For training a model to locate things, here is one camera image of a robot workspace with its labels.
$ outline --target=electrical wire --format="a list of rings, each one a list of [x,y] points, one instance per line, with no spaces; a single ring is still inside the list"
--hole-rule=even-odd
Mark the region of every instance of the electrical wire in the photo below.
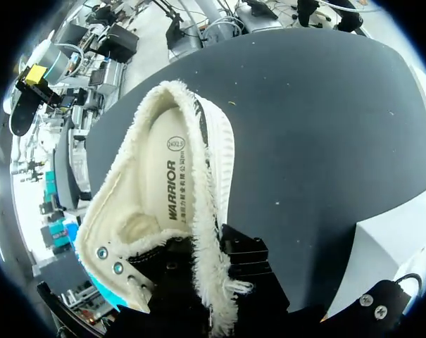
[[[417,273],[407,273],[405,276],[400,277],[397,281],[395,281],[395,283],[398,284],[409,278],[413,278],[418,281],[418,297],[421,297],[422,296],[422,278]]]
[[[206,29],[205,32],[203,32],[203,35],[206,37],[206,35],[208,34],[208,32],[210,32],[210,29],[212,27],[218,26],[218,25],[231,25],[235,28],[238,29],[239,35],[242,35],[242,29],[240,28],[240,26],[238,26],[238,24],[236,23],[231,23],[230,21],[218,21],[218,22],[214,22],[212,24],[210,24]]]
[[[224,17],[221,17],[221,18],[218,18],[217,20],[214,20],[206,29],[205,29],[205,31],[203,32],[203,35],[204,35],[204,37],[205,37],[205,39],[206,39],[206,33],[209,31],[209,28],[210,27],[215,27],[216,25],[219,25],[219,24],[221,24],[221,23],[225,23],[225,24],[233,24],[233,23],[231,23],[230,21],[224,21],[224,20],[228,20],[228,19],[232,19],[232,20],[235,20],[235,21],[237,21],[238,23],[241,23],[241,25],[242,25],[242,27],[245,27],[245,25],[244,25],[244,23],[240,20],[240,19],[237,19],[236,17],[234,17],[234,16],[224,16]],[[238,24],[233,24],[233,26],[235,26],[235,27],[237,27],[237,29],[238,29],[238,32],[239,32],[239,35],[242,35],[242,29],[240,28],[240,26],[238,26]]]
[[[178,1],[181,5],[182,5],[182,7],[184,8],[184,10],[186,11],[186,14],[189,16],[189,19],[191,19],[191,21],[193,22],[193,23],[195,23],[196,21],[194,20],[194,18],[192,17],[192,14],[191,14],[191,12],[189,11],[189,9],[187,9],[187,7],[186,7],[186,5],[182,2],[182,1]],[[201,44],[202,44],[202,46],[205,46],[205,44],[203,43],[203,35],[202,35],[202,33],[200,32],[200,28],[199,28],[199,26],[197,26],[197,25],[195,25],[196,26],[196,31],[197,31],[197,34],[199,35],[199,39],[200,39],[200,42],[201,42]]]
[[[341,7],[341,6],[337,6],[334,4],[330,4],[324,0],[315,0],[317,1],[319,4],[323,4],[335,9],[339,9],[340,11],[345,11],[345,12],[351,12],[351,13],[374,13],[374,12],[379,12],[382,9],[381,8],[373,8],[373,9],[356,9],[356,8],[346,8],[346,7]]]
[[[78,66],[70,74],[68,74],[68,75],[62,77],[61,79],[59,79],[59,82],[61,82],[61,81],[65,80],[65,79],[68,79],[69,77],[75,75],[77,73],[77,71],[80,70],[81,65],[83,64],[83,61],[84,61],[84,52],[83,52],[83,50],[79,46],[75,46],[74,44],[55,44],[55,46],[61,46],[61,47],[67,47],[67,48],[74,49],[78,53],[80,53],[80,56],[81,56],[81,60],[78,63]]]
[[[177,11],[183,11],[183,12],[187,12],[187,10],[186,9],[182,9],[182,8],[178,8],[178,7],[175,7],[174,5],[171,5],[173,8],[175,8]],[[200,15],[203,15],[205,18],[207,18],[207,16],[206,16],[206,14],[205,13],[200,13],[200,12],[196,12],[196,11],[191,11],[191,10],[189,10],[189,12],[191,12],[191,13],[195,13],[195,14],[200,14]]]
[[[222,4],[222,2],[221,2],[220,0],[216,0],[216,1],[220,4],[220,7],[222,7],[222,8],[224,8],[224,9],[225,9],[225,12],[227,12],[227,9],[228,9],[228,11],[229,11],[229,15],[232,15],[232,14],[233,14],[232,9],[230,8],[230,6],[229,6],[229,5],[228,5],[228,3],[227,3],[227,0],[224,0],[225,4],[227,5],[227,8],[225,8],[225,7],[224,7],[224,5]]]

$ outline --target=metal bolt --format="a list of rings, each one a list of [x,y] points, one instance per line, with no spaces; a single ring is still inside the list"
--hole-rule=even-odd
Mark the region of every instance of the metal bolt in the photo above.
[[[106,248],[102,246],[97,250],[97,257],[99,257],[100,259],[106,259],[106,257],[108,257],[108,250],[106,250]]]
[[[113,271],[116,275],[120,275],[121,273],[123,273],[123,265],[122,263],[116,262],[113,265]]]
[[[361,306],[371,306],[374,303],[374,299],[370,294],[364,294],[360,297]]]
[[[388,314],[388,309],[386,306],[380,305],[377,308],[375,308],[374,316],[375,319],[381,320],[385,318]]]
[[[178,264],[176,264],[175,262],[169,262],[165,267],[168,270],[175,270],[178,267]]]

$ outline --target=printed size label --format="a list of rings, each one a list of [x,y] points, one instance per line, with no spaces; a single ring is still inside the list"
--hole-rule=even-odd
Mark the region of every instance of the printed size label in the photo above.
[[[168,140],[168,149],[170,151],[181,151],[184,149],[186,142],[180,136],[171,137]]]

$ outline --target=yellow component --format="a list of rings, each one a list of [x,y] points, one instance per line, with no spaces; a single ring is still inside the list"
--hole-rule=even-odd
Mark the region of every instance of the yellow component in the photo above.
[[[31,67],[30,72],[28,73],[27,77],[25,78],[25,81],[27,85],[37,85],[42,77],[44,76],[46,72],[46,68],[42,67],[41,65],[34,65]]]

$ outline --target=white fur lining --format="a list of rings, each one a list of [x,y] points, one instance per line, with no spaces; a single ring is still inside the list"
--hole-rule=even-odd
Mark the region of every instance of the white fur lining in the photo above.
[[[201,297],[203,305],[211,310],[213,321],[212,335],[228,335],[237,321],[236,293],[245,294],[251,285],[232,280],[228,275],[230,259],[220,250],[215,230],[215,201],[211,173],[206,167],[207,149],[202,141],[201,131],[195,116],[194,95],[179,81],[162,82],[153,88],[142,100],[135,113],[117,156],[109,170],[105,182],[93,198],[83,225],[77,234],[75,247],[84,264],[86,257],[82,250],[83,243],[90,235],[100,212],[108,208],[108,200],[116,193],[122,170],[126,169],[131,159],[136,156],[142,130],[149,126],[154,115],[164,108],[164,99],[171,96],[180,107],[186,122],[189,143],[192,147],[192,177],[194,182],[194,219],[189,226],[192,229],[194,245],[194,286]],[[112,239],[116,254],[124,257],[144,253],[173,237],[186,237],[189,234],[181,230],[164,230],[137,240],[132,244],[121,243]],[[86,270],[93,274],[94,267],[84,264]],[[106,287],[112,284],[100,280]]]

